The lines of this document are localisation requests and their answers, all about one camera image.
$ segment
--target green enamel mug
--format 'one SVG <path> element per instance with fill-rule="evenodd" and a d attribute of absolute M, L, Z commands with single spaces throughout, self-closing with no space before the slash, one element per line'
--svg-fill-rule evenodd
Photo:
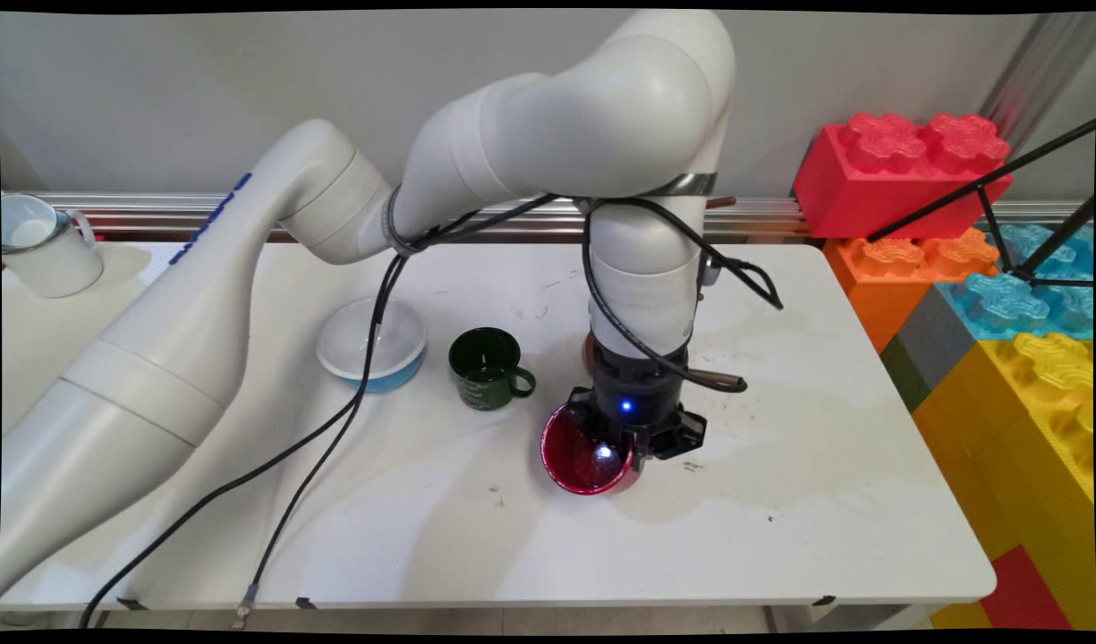
<path fill-rule="evenodd" d="M 491 411 L 536 391 L 536 378 L 518 366 L 520 345 L 507 331 L 490 326 L 466 331 L 448 348 L 448 364 L 460 400 L 469 407 Z M 527 388 L 521 388 L 520 380 Z"/>

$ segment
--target white mug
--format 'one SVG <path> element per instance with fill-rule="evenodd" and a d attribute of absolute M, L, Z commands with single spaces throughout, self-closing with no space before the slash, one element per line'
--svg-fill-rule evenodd
<path fill-rule="evenodd" d="M 102 260 L 82 212 L 61 212 L 30 195 L 1 195 L 2 262 L 36 296 L 61 298 L 98 281 Z M 70 219 L 82 229 L 75 231 Z"/>

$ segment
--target red enamel bowl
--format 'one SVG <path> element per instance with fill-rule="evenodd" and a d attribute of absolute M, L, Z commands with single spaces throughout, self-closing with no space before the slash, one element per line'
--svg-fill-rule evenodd
<path fill-rule="evenodd" d="M 539 440 L 544 469 L 556 485 L 572 494 L 601 494 L 616 486 L 631 469 L 633 446 L 620 449 L 584 435 L 576 413 L 563 404 L 552 413 Z"/>

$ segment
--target metal rail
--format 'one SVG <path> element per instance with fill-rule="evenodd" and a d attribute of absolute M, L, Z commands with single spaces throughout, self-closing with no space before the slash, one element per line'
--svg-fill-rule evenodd
<path fill-rule="evenodd" d="M 79 209 L 95 232 L 114 241 L 186 241 L 225 197 L 212 193 L 27 193 L 58 209 Z M 512 204 L 483 209 L 479 217 L 501 212 Z M 1002 223 L 1058 225 L 1078 208 L 1081 202 L 1000 200 L 993 211 Z M 974 223 L 986 229 L 984 219 Z M 473 243 L 573 243 L 583 232 L 583 217 L 569 200 L 536 208 L 477 235 Z M 792 198 L 740 198 L 730 207 L 707 211 L 704 235 L 713 243 L 772 241 L 803 242 L 809 235 L 798 200 Z M 292 242 L 281 227 L 271 242 Z"/>

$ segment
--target mug handle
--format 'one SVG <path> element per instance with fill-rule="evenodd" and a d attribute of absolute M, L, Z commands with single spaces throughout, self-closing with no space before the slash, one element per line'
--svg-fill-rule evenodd
<path fill-rule="evenodd" d="M 90 228 L 90 221 L 85 219 L 85 215 L 77 211 L 77 209 L 68 209 L 66 215 L 69 215 L 75 221 L 78 222 L 79 231 L 82 231 L 82 240 L 85 240 L 85 244 L 90 248 L 94 248 L 94 243 L 98 240 L 94 239 L 94 229 Z"/>
<path fill-rule="evenodd" d="M 523 378 L 524 380 L 526 380 L 526 382 L 528 383 L 528 388 L 526 388 L 526 390 L 522 390 L 522 388 L 516 388 L 515 387 L 516 378 Z M 520 369 L 520 367 L 512 367 L 512 369 L 507 371 L 507 389 L 512 392 L 512 395 L 515 395 L 515 398 L 528 398 L 529 395 L 532 395 L 532 392 L 536 391 L 536 377 L 533 376 L 532 371 L 528 371 L 527 369 Z"/>

